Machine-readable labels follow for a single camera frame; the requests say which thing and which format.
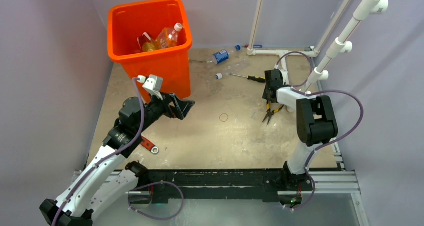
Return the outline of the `blue label bottle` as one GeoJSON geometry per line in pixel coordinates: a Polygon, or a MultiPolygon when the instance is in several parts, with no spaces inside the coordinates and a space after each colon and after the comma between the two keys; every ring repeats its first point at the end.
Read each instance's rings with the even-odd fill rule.
{"type": "Polygon", "coordinates": [[[215,63],[216,65],[221,64],[222,62],[230,59],[233,56],[236,56],[241,50],[240,45],[235,45],[230,48],[225,48],[220,51],[213,53],[210,58],[207,58],[204,62],[206,63],[215,63]]]}

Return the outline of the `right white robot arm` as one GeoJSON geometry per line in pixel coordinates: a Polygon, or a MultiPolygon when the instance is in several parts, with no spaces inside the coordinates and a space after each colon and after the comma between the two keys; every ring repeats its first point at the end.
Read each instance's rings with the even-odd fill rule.
{"type": "Polygon", "coordinates": [[[338,124],[331,99],[327,95],[317,96],[296,90],[284,83],[278,69],[266,70],[263,98],[270,103],[279,103],[296,112],[296,129],[300,140],[291,158],[284,164],[281,184],[286,189],[299,185],[300,175],[305,175],[315,150],[329,143],[338,134],[338,124]]]}

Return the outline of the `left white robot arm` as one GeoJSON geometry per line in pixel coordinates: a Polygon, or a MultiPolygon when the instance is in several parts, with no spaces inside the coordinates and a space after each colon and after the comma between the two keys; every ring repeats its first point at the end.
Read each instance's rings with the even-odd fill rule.
{"type": "Polygon", "coordinates": [[[153,181],[149,170],[137,161],[130,162],[110,182],[110,174],[146,141],[142,132],[161,116],[185,119],[195,105],[192,100],[180,99],[174,93],[159,93],[148,104],[141,96],[127,98],[118,113],[98,153],[81,175],[56,199],[46,199],[39,207],[49,225],[92,225],[94,220],[128,191],[153,189],[167,184],[163,179],[153,181]]]}

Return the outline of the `red gold snack wrapper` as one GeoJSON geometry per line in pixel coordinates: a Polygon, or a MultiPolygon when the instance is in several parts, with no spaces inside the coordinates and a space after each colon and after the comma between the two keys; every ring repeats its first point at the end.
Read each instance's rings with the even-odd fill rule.
{"type": "Polygon", "coordinates": [[[142,52],[149,52],[158,49],[155,44],[155,40],[148,32],[143,32],[136,40],[142,52]]]}

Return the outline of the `orange drink bottle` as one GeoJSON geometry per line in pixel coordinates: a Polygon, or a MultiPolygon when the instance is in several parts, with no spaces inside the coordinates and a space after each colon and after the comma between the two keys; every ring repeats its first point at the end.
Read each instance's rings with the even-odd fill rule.
{"type": "Polygon", "coordinates": [[[178,45],[179,34],[183,29],[182,23],[175,23],[173,27],[165,27],[155,39],[158,49],[166,49],[178,45]]]}

